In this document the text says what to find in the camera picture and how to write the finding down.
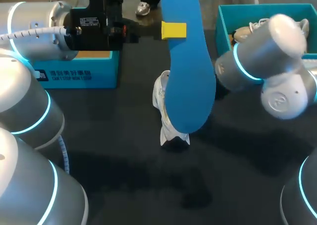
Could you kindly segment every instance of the robot end effector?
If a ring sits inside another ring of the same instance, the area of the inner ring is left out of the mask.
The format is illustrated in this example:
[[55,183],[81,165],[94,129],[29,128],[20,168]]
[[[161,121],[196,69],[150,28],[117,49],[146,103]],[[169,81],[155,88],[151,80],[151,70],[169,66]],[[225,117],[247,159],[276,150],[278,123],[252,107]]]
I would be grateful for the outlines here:
[[263,84],[264,109],[276,118],[292,119],[317,99],[316,77],[301,60],[306,47],[297,23],[278,14],[222,55],[215,71],[219,82],[232,92]]
[[72,8],[64,26],[72,51],[119,51],[124,43],[138,43],[141,36],[161,36],[161,24],[141,26],[122,17],[123,0],[90,0],[87,8]]

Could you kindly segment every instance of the white cable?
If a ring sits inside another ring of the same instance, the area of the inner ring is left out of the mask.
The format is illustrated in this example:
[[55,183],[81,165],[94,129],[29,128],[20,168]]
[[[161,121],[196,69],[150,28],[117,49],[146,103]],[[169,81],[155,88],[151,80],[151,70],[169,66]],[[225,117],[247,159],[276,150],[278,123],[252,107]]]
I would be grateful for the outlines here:
[[68,160],[68,153],[67,153],[67,149],[64,143],[64,140],[61,136],[58,137],[58,143],[60,145],[61,148],[61,152],[63,153],[63,157],[64,157],[64,170],[67,174],[69,174],[69,160]]
[[68,36],[69,34],[66,33],[66,29],[64,26],[55,26],[55,27],[48,27],[48,28],[33,28],[29,30],[18,31],[10,34],[1,34],[0,35],[0,42],[7,41],[10,39],[18,39],[30,36],[40,36],[41,34],[56,34],[56,35],[63,35]]

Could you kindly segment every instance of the yellow clamp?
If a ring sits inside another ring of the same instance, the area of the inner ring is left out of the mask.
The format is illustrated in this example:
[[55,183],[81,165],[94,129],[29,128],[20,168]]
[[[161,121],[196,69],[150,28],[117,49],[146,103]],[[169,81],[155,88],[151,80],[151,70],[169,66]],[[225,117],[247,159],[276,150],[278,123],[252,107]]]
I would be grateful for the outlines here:
[[162,40],[169,38],[186,38],[186,23],[165,23],[162,21]]

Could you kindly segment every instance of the white shoe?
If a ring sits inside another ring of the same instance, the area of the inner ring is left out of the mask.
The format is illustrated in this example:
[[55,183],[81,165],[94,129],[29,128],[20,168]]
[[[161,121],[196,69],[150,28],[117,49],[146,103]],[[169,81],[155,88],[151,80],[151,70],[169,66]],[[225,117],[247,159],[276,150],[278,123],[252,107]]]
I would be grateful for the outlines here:
[[155,81],[153,89],[153,106],[160,111],[162,116],[162,128],[160,130],[160,145],[162,146],[166,141],[171,141],[175,137],[179,137],[186,141],[188,145],[189,134],[180,133],[171,124],[166,108],[165,108],[165,89],[168,82],[169,70],[164,71]]
[[135,14],[137,16],[146,16],[150,13],[151,6],[148,3],[140,2],[137,8],[137,11],[135,11]]
[[[244,42],[250,34],[263,26],[267,21],[269,21],[269,18],[262,18],[257,23],[249,23],[249,26],[237,29],[233,34],[233,39],[237,43]],[[301,28],[302,34],[307,38],[309,34],[309,21],[307,19],[303,19],[302,21],[297,22],[297,24]]]

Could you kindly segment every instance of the robot logo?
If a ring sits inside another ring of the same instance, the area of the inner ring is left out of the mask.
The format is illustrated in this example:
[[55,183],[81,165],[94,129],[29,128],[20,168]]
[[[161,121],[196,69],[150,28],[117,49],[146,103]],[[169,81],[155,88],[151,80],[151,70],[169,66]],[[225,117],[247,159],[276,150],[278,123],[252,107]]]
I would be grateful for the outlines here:
[[285,112],[288,110],[288,100],[286,96],[280,92],[272,93],[269,97],[268,103],[275,111]]

